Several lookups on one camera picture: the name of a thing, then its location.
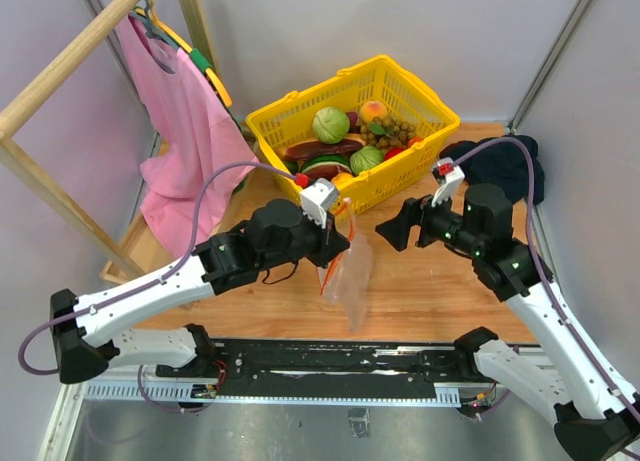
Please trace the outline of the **clear zip top bag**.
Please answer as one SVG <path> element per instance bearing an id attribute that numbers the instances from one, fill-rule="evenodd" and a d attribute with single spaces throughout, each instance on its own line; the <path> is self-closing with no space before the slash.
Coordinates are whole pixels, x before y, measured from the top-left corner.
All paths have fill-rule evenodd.
<path id="1" fill-rule="evenodd" d="M 367 291 L 373 268 L 373 250 L 367 236 L 357 227 L 352 200 L 345 198 L 335 212 L 338 232 L 350 247 L 326 268 L 317 268 L 320 296 L 330 305 L 340 304 L 350 332 L 361 329 L 367 314 Z"/>

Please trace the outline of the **yellow bell pepper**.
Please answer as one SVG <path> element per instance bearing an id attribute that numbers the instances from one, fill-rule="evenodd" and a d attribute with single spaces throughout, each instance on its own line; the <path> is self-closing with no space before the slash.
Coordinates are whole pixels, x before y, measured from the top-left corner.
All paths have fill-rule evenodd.
<path id="1" fill-rule="evenodd" d="M 349 182 L 354 179 L 354 176 L 347 172 L 342 172 L 331 179 L 331 182 L 338 188 L 343 189 Z"/>

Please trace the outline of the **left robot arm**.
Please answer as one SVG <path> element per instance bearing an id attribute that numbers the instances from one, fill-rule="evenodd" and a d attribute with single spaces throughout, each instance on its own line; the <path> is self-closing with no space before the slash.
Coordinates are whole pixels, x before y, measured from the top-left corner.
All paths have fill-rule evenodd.
<path id="1" fill-rule="evenodd" d="M 350 246 L 329 216 L 324 226 L 294 203 L 275 199 L 230 231 L 211 236 L 188 256 L 93 294 L 68 289 L 50 298 L 50 329 L 59 380 L 76 384 L 110 368 L 165 365 L 200 377 L 214 364 L 201 326 L 169 331 L 137 324 L 174 307 L 256 282 L 261 272 L 307 259 L 326 267 Z"/>

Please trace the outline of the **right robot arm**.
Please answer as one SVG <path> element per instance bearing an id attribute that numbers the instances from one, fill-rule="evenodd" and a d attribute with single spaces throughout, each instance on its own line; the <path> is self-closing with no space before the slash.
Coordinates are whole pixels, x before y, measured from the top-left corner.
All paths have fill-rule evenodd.
<path id="1" fill-rule="evenodd" d="M 632 414 L 639 393 L 588 339 L 548 268 L 536 267 L 530 246 L 514 237 L 512 216 L 499 187 L 479 184 L 466 190 L 462 213 L 451 201 L 409 198 L 375 230 L 403 251 L 411 229 L 419 227 L 417 246 L 440 241 L 469 258 L 477 278 L 529 328 L 556 372 L 480 327 L 455 341 L 455 373 L 466 381 L 491 378 L 516 394 L 551 424 L 572 459 L 606 460 L 639 438 Z"/>

